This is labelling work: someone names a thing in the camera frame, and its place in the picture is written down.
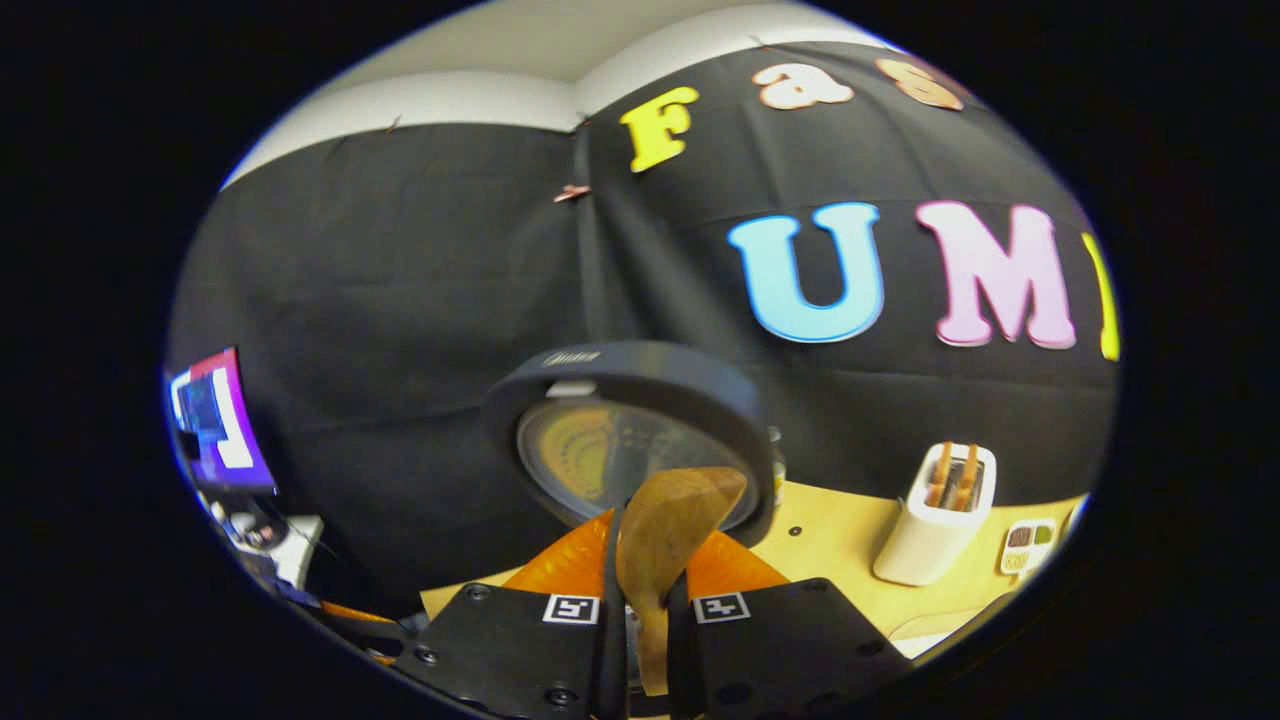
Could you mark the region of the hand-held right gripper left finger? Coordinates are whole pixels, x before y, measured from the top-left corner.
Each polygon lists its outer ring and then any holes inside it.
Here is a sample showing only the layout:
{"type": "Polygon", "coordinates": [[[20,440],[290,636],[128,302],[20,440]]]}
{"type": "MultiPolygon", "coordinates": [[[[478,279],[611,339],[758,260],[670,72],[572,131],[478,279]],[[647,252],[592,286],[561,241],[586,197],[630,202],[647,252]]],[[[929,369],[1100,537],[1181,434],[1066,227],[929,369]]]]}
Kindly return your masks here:
{"type": "Polygon", "coordinates": [[[625,607],[612,574],[612,512],[584,524],[604,542],[602,587],[539,593],[471,582],[404,642],[393,669],[489,719],[626,719],[625,607]]]}

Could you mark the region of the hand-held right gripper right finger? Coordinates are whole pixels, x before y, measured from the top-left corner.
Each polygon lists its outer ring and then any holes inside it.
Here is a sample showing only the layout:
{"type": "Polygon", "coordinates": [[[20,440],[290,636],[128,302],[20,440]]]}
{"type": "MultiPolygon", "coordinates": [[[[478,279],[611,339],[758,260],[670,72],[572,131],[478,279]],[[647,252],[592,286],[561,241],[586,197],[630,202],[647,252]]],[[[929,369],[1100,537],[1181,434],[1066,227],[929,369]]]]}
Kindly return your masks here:
{"type": "Polygon", "coordinates": [[[695,552],[667,614],[673,719],[828,719],[913,670],[832,580],[791,582],[722,532],[695,552]]]}

